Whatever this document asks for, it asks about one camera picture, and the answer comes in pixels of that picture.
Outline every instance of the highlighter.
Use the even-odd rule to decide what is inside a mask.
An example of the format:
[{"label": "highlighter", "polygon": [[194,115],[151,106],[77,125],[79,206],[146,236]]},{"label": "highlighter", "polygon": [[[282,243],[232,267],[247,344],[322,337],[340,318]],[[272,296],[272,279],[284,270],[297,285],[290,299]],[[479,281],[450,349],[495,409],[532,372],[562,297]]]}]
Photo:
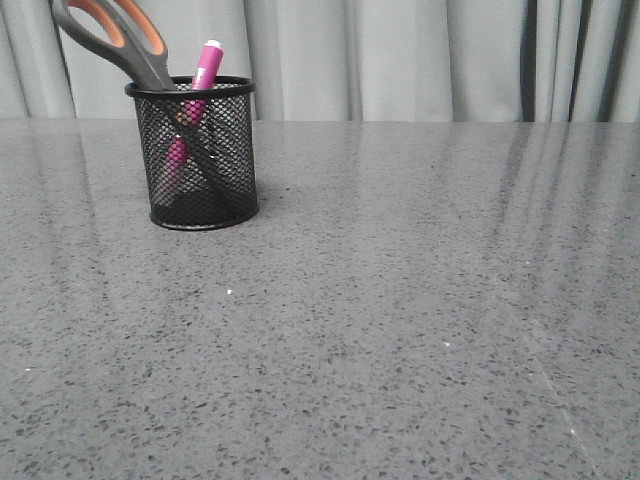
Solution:
[{"label": "highlighter", "polygon": [[[209,40],[202,47],[196,75],[191,82],[192,90],[208,90],[215,84],[218,68],[222,61],[224,51],[222,45],[216,40]],[[185,103],[182,112],[178,114],[178,121],[183,125],[187,123],[197,126],[206,109],[206,100],[189,100]],[[182,137],[176,135],[169,147],[167,161],[162,178],[166,185],[166,191],[174,193],[184,167],[189,160],[189,149]]]}]

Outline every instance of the speckled stone countertop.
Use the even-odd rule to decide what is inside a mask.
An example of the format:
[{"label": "speckled stone countertop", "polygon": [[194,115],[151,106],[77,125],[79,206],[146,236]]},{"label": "speckled stone countertop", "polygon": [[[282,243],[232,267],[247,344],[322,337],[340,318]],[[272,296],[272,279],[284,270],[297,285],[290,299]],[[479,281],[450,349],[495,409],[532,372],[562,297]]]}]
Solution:
[{"label": "speckled stone countertop", "polygon": [[640,478],[640,125],[254,145],[186,233],[135,121],[0,121],[0,479]]}]

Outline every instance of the gray curtain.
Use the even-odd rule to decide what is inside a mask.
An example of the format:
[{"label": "gray curtain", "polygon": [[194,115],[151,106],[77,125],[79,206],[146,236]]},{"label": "gray curtain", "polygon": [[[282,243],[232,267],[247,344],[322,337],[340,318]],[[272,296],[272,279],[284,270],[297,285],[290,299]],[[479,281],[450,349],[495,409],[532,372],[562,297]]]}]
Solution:
[{"label": "gray curtain", "polygon": [[[639,121],[638,3],[138,0],[172,75],[221,41],[259,119],[426,122]],[[133,118],[128,78],[59,32],[48,0],[0,13],[1,117]]]}]

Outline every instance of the gray scissor handle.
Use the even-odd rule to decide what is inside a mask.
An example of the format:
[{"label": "gray scissor handle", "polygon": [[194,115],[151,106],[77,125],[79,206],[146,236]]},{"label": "gray scissor handle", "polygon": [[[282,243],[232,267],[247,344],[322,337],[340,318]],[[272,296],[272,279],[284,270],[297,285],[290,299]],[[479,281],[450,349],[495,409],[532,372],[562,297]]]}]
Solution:
[{"label": "gray scissor handle", "polygon": [[[53,17],[71,38],[120,67],[141,89],[174,90],[167,71],[167,47],[151,20],[133,0],[114,1],[140,27],[151,45],[151,51],[106,0],[53,0]],[[73,18],[69,7],[79,8],[91,15],[107,33],[111,43],[83,27]]]}]

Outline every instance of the pen holder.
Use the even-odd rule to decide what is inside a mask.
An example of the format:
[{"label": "pen holder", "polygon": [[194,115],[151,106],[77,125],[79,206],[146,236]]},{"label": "pen holder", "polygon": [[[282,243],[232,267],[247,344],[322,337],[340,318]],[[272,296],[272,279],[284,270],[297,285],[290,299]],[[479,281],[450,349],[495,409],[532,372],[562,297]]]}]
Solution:
[{"label": "pen holder", "polygon": [[151,221],[175,230],[211,230],[258,211],[251,135],[251,80],[217,77],[210,90],[145,91],[130,83],[149,187]]}]

